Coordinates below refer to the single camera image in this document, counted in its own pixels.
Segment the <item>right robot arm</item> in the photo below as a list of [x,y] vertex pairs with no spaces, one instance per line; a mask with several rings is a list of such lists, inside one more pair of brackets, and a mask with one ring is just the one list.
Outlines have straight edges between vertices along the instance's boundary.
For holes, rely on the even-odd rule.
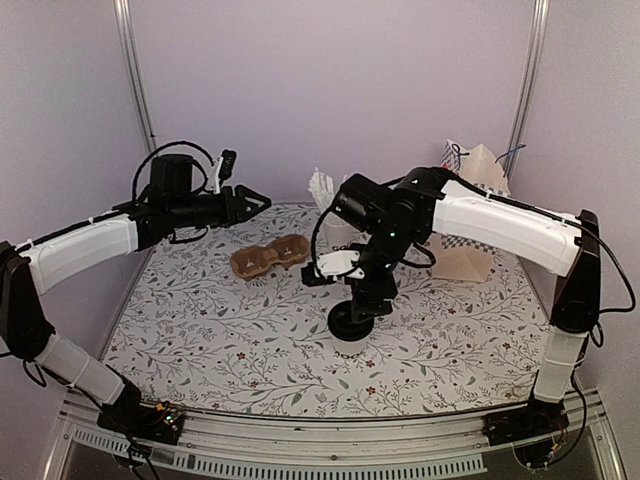
[[391,313],[397,294],[393,272],[407,250],[431,234],[463,237],[523,257],[556,275],[550,333],[527,403],[488,414],[483,433],[502,445],[568,427],[563,397],[605,314],[600,306],[601,253],[596,215],[552,213],[484,191],[442,167],[418,167],[395,185],[355,174],[340,187],[330,212],[360,232],[366,244],[328,254],[322,275],[342,278],[351,298],[328,316],[331,334],[345,345],[365,339],[376,318]]

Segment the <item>brown cardboard cup carrier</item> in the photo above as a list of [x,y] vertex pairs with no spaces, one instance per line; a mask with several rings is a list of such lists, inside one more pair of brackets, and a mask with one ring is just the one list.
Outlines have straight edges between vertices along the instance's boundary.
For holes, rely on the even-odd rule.
[[299,234],[282,236],[266,246],[254,245],[236,251],[230,258],[234,274],[243,279],[251,280],[264,276],[277,265],[289,268],[300,264],[310,255],[309,240]]

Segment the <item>checkered paper takeout bag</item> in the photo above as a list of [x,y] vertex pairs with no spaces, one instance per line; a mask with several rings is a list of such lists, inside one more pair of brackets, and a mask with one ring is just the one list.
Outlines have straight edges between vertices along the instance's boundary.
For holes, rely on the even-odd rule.
[[430,246],[436,259],[432,275],[447,281],[483,283],[490,276],[494,255],[503,244],[489,229],[497,225],[498,205],[493,196],[511,195],[506,167],[523,149],[518,144],[496,155],[487,146],[465,148],[449,139],[442,154],[441,166],[480,190],[474,194],[460,182],[445,188],[454,196],[444,205],[449,215],[436,226]]

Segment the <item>white paper coffee cup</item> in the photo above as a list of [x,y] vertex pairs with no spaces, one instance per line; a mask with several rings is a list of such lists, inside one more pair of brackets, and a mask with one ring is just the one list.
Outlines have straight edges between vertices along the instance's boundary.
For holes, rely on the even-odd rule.
[[353,359],[361,355],[367,345],[365,338],[347,341],[337,337],[332,338],[332,346],[335,352],[343,359]]

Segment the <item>black plastic cup lid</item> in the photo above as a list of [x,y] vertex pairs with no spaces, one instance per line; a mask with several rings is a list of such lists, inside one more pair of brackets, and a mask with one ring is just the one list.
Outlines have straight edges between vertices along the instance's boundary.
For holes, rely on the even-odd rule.
[[342,301],[330,310],[327,324],[335,338],[345,342],[356,342],[365,339],[372,332],[374,318],[367,317],[363,321],[356,321],[352,302]]

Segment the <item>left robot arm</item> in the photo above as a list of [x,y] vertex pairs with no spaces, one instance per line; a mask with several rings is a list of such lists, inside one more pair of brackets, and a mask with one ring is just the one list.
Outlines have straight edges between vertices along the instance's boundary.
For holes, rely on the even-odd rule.
[[244,186],[231,187],[236,154],[225,150],[193,187],[198,162],[190,155],[166,154],[144,160],[150,178],[134,186],[131,200],[21,246],[1,245],[1,338],[9,355],[85,394],[101,410],[109,428],[129,435],[178,428],[176,409],[162,401],[146,407],[131,381],[102,364],[46,319],[42,296],[69,278],[107,260],[141,252],[176,232],[206,232],[244,223],[268,209],[268,197]]

